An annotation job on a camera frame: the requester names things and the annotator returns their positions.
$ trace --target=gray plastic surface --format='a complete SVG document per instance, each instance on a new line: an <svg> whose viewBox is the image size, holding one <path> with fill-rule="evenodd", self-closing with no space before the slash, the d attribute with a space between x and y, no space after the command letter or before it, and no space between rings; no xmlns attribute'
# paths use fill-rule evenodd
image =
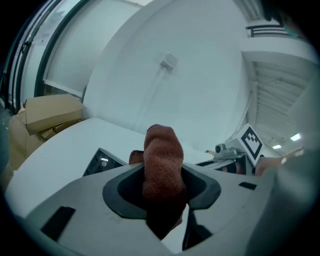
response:
<svg viewBox="0 0 320 256"><path fill-rule="evenodd" d="M319 151L306 152L289 159L280 170L266 170L262 177L186 164L218 181L221 194L208 209L194 211L196 222L213 235L178 255L251 256L275 250L316 200L318 155ZM60 206L69 206L76 211L58 243L74 252L90 256L171 255L145 220L121 218L103 200L107 181L138 166L127 165L75 180L34 209L27 220L41 229ZM251 190L239 186L241 182L257 186Z"/></svg>

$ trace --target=person's hand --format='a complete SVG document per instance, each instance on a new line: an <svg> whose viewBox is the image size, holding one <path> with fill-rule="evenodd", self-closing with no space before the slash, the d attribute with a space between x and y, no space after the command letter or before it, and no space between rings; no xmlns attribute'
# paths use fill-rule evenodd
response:
<svg viewBox="0 0 320 256"><path fill-rule="evenodd" d="M235 165L235 173L236 174L242 174L245 175L246 174L246 169L244 168L244 166L237 160L234 163L230 164L230 165ZM224 166L222 167L222 171L227 173L228 172L228 167Z"/></svg>
<svg viewBox="0 0 320 256"><path fill-rule="evenodd" d="M301 156L304 153L303 148L298 148L297 150L281 157L260 157L255 167L255 176L262 176L266 169L280 167L289 158Z"/></svg>

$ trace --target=brown towel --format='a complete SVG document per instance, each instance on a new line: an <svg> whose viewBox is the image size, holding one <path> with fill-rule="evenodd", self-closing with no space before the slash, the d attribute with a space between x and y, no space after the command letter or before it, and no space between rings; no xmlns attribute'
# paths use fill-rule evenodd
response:
<svg viewBox="0 0 320 256"><path fill-rule="evenodd" d="M145 136L144 152L131 153L129 164L144 162L142 195L146 223L159 239L182 223L187 204L186 186L181 177L184 152L171 127L155 124Z"/></svg>

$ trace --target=black rectangle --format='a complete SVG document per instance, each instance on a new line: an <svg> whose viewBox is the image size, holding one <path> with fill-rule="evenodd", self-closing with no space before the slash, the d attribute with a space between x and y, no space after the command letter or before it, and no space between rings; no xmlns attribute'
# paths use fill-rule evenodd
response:
<svg viewBox="0 0 320 256"><path fill-rule="evenodd" d="M197 163L196 166L205 167L205 166L212 165L212 164L214 164L215 162L216 162L215 160L209 160L209 161Z"/></svg>
<svg viewBox="0 0 320 256"><path fill-rule="evenodd" d="M255 190L256 188L256 184L252 184L252 183L249 183L249 182L241 182L239 184L240 187L244 187L246 189L249 189L249 190Z"/></svg>
<svg viewBox="0 0 320 256"><path fill-rule="evenodd" d="M46 222L41 231L52 240L57 241L75 211L71 207L61 206Z"/></svg>
<svg viewBox="0 0 320 256"><path fill-rule="evenodd" d="M248 143L246 142L246 138L249 139L249 135L254 135L254 140L256 142L259 142L259 146L258 148L256 149L255 152L253 152L252 148L248 145ZM247 149L249 150L250 154L252 155L253 159L256 160L258 155L259 155L259 152L262 148L262 142L260 141L260 139L258 138L258 136L256 135L256 133L252 130L251 127L248 127L248 129L245 131L245 133L242 135L241 137L241 140L243 141L244 145L247 147Z"/></svg>
<svg viewBox="0 0 320 256"><path fill-rule="evenodd" d="M94 154L83 176L102 173L114 168L122 167L125 163L109 152L103 152L100 148Z"/></svg>

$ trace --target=white wall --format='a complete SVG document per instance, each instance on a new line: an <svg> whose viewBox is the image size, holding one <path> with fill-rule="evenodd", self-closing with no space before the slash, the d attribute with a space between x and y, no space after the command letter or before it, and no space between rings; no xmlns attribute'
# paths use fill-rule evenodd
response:
<svg viewBox="0 0 320 256"><path fill-rule="evenodd" d="M93 116L139 133L158 123L194 149L212 149L238 128L241 121L231 116L247 103L238 97L247 90L239 48L247 22L232 0L160 1L133 15L109 42L84 104ZM123 42L126 33L133 35ZM179 60L173 72L161 69L166 52Z"/></svg>
<svg viewBox="0 0 320 256"><path fill-rule="evenodd" d="M308 150L320 148L319 98L320 71L317 70L310 80L307 89L288 111L289 120L296 126L301 135L301 139L292 142L294 146L290 148L291 150L301 146Z"/></svg>
<svg viewBox="0 0 320 256"><path fill-rule="evenodd" d="M25 61L22 81L21 81L21 102L28 98L33 98L35 94L35 83L39 69L41 57L46 49L46 45L57 28L61 19L75 6L79 0L63 0L45 19L30 46L28 56Z"/></svg>
<svg viewBox="0 0 320 256"><path fill-rule="evenodd" d="M82 93L109 40L139 9L124 1L90 1L63 35L48 69L47 84Z"/></svg>
<svg viewBox="0 0 320 256"><path fill-rule="evenodd" d="M245 118L242 120L242 123L240 124L240 128L244 127L247 123L248 123L247 117L245 117Z"/></svg>
<svg viewBox="0 0 320 256"><path fill-rule="evenodd" d="M141 6L145 6L147 4L149 4L150 2L152 2L153 0L124 0L127 2L131 2L131 3L135 3Z"/></svg>
<svg viewBox="0 0 320 256"><path fill-rule="evenodd" d="M14 55L14 59L12 62L12 67L11 67L11 73L10 73L10 79L9 79L9 95L12 94L12 86L13 86L13 81L14 81L14 99L16 97L16 83L17 83L17 75L18 75L18 69L19 69L19 63L20 63L20 58L22 56L22 54L20 54L20 50L22 45L25 43L25 41L28 39L28 37L30 36L30 34L33 32L33 30L36 27L36 23L35 21L37 20L38 15L44 11L44 9L48 9L54 2L50 3L47 6L47 3L43 4L43 6L39 9L39 11L34 15L34 17L32 18L32 20L30 21L29 25L27 26L27 28L25 29L23 36L21 37L21 40L17 46L15 55ZM16 62L18 61L18 65L17 65L17 69L15 72L15 66L16 66Z"/></svg>
<svg viewBox="0 0 320 256"><path fill-rule="evenodd" d="M250 27L250 26L261 26L261 25L279 25L279 22L277 22L274 19L272 19L270 21L267 21L264 18L256 19L256 20L250 20L248 22L248 27Z"/></svg>
<svg viewBox="0 0 320 256"><path fill-rule="evenodd" d="M261 149L260 155L264 155L266 158L278 158L280 153L276 152L273 148L264 145Z"/></svg>
<svg viewBox="0 0 320 256"><path fill-rule="evenodd" d="M240 43L243 56L252 62L265 62L287 68L308 69L319 65L316 49L308 42L282 37L251 37Z"/></svg>

